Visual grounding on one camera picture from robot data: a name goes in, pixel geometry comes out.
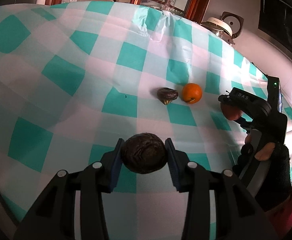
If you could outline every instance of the human hand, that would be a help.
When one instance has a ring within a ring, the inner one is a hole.
[[[239,176],[247,165],[253,147],[250,144],[251,135],[245,138],[245,144],[241,148],[241,155],[238,157],[237,165],[233,166],[233,172]],[[271,160],[268,174],[255,196],[256,201],[264,211],[268,211],[287,199],[291,192],[290,166],[288,148],[278,142],[267,143],[254,158],[259,161]]]

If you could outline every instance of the plastic tablecloth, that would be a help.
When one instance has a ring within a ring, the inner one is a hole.
[[[158,88],[181,91],[189,82],[204,91],[194,105],[156,98]],[[0,191],[21,220],[57,171],[80,171],[141,132],[172,138],[208,170],[231,169],[246,133],[217,98],[232,87],[267,98],[266,86],[231,46],[170,12],[97,1],[2,6]],[[285,95],[283,112],[292,180]],[[187,193],[176,192],[167,165],[146,175],[123,166],[103,201],[111,239],[180,239]]]

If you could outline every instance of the mandarin orange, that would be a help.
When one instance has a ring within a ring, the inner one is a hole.
[[[188,83],[183,87],[182,99],[188,104],[197,103],[203,96],[202,88],[194,83]]]

